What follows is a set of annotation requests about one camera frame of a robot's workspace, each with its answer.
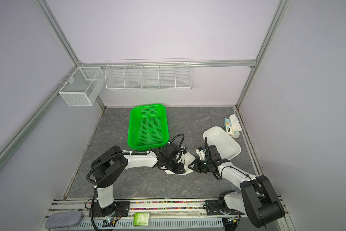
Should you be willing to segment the white paper napkin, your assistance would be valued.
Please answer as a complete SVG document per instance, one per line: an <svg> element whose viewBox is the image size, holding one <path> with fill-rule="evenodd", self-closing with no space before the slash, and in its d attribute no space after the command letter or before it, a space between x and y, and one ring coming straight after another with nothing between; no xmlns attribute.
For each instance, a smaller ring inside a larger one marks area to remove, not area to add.
<svg viewBox="0 0 346 231"><path fill-rule="evenodd" d="M195 157L187 152L182 154L179 160L173 161L170 165L168 165L164 172L167 174L188 175L193 172L193 170L189 168L189 165L195 160Z"/></svg>

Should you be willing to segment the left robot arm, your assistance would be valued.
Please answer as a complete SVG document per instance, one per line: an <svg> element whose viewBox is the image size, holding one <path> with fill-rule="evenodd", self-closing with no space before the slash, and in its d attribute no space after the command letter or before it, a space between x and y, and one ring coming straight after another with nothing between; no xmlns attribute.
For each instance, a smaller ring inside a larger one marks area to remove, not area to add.
<svg viewBox="0 0 346 231"><path fill-rule="evenodd" d="M174 143L148 151L126 151L115 145L91 163L86 181L93 185L93 202L90 216L115 216L119 209L113 195L113 185L126 169L157 167L167 174L186 175L188 166L195 160L186 149Z"/></svg>

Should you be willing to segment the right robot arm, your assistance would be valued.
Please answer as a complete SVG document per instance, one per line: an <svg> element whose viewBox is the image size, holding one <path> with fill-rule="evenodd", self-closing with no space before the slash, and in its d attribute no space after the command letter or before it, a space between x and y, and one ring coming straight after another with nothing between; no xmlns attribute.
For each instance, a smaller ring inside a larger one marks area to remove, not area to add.
<svg viewBox="0 0 346 231"><path fill-rule="evenodd" d="M196 152L198 157L189 164L189 169L198 173L212 173L217 180L227 180L241 190L240 193L234 190L221 193L213 205L205 206L210 212L244 214L256 228L285 216L283 205L269 178L250 174L231 162L240 153L238 148L231 150L207 144Z"/></svg>

